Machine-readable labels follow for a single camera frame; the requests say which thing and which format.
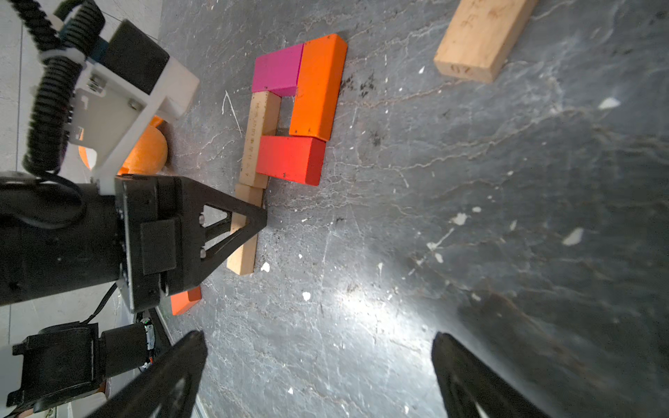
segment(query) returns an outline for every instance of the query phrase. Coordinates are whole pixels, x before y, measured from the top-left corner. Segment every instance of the white tile floor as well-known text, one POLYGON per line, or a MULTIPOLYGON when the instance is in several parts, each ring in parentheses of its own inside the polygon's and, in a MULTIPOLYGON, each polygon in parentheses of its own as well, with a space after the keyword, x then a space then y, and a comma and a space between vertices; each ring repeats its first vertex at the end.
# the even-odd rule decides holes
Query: white tile floor
MULTIPOLYGON (((39 0, 51 13, 60 0, 39 0)), ((101 36, 109 40, 123 19, 130 20, 154 39, 163 8, 162 0, 97 0, 106 25, 101 36)), ((21 170, 25 135, 32 107, 32 91, 39 84, 42 66, 26 28, 8 1, 0 0, 0 171, 21 170)), ((88 170, 73 148, 67 153, 61 174, 81 183, 88 170)), ((98 305, 109 285, 102 284, 56 296, 0 307, 0 345, 16 344, 45 326, 83 320, 98 305)), ((118 326, 119 297, 112 299, 99 315, 100 330, 118 326)))

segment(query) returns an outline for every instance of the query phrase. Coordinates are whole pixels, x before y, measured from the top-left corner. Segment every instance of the magenta block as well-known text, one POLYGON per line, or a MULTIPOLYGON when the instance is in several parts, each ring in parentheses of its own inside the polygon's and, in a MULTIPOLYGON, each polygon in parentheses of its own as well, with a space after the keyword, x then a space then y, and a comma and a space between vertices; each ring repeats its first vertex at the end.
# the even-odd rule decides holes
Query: magenta block
POLYGON ((269 90, 279 97, 295 96, 303 47, 301 43, 256 58, 251 91, 269 90))

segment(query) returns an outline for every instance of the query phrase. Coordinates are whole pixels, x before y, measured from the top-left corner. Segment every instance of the orange ball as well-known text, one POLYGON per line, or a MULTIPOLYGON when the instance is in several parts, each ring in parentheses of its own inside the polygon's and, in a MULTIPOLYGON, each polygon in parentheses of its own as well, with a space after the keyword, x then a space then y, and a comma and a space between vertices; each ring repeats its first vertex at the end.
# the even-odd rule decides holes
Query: orange ball
MULTIPOLYGON (((88 155, 83 146, 79 147, 79 155, 84 164, 90 168, 88 155)), ((126 158, 118 174, 157 174, 167 161, 167 141, 165 135, 153 125, 147 126, 142 136, 126 158)))

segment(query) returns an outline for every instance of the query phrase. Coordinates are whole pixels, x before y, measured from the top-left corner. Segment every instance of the screw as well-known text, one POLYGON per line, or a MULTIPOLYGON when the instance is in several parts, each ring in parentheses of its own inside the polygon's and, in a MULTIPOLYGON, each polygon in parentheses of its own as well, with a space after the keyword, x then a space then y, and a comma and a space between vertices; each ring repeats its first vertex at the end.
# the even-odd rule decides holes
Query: screw
POLYGON ((142 104, 135 99, 128 100, 128 106, 135 110, 141 110, 144 108, 144 106, 142 106, 142 104))
POLYGON ((104 78, 99 76, 92 76, 87 83, 88 88, 96 93, 102 93, 105 85, 107 85, 107 82, 104 80, 104 78))

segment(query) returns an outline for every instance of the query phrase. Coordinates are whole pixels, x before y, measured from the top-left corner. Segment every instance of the white bracket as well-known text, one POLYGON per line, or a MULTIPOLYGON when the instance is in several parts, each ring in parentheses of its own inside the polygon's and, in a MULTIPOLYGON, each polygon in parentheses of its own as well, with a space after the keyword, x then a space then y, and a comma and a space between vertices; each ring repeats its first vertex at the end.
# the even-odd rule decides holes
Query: white bracket
POLYGON ((116 174, 153 116, 166 122, 180 118, 200 81, 172 57, 150 95, 101 64, 92 66, 86 81, 72 98, 69 141, 95 150, 91 180, 101 195, 113 195, 116 174))

